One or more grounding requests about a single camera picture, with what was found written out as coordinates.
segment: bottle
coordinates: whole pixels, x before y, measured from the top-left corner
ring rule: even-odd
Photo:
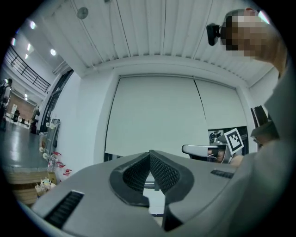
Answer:
[[[50,156],[49,162],[48,162],[48,168],[47,168],[48,172],[56,171],[56,163],[59,161],[57,158],[57,155],[58,155],[57,152],[53,152],[53,154]]]

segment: black camera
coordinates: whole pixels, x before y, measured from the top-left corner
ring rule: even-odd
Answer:
[[[220,37],[220,26],[214,23],[207,25],[208,42],[209,45],[214,46]]]

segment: gray floor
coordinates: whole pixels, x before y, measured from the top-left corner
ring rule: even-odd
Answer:
[[[39,136],[11,123],[0,131],[1,165],[13,168],[45,168],[47,161],[39,153]]]

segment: balcony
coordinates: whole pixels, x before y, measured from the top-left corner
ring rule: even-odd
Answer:
[[[30,84],[36,86],[42,92],[46,92],[50,84],[30,68],[17,52],[10,46],[4,57],[4,61],[19,72]]]

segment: white ceiling panel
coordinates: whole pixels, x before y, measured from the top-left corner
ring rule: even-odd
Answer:
[[[258,81],[271,65],[247,61],[209,46],[206,25],[250,6],[244,0],[60,0],[44,17],[60,28],[86,68],[133,56],[175,56],[200,60],[247,81]],[[80,20],[77,11],[88,9]]]

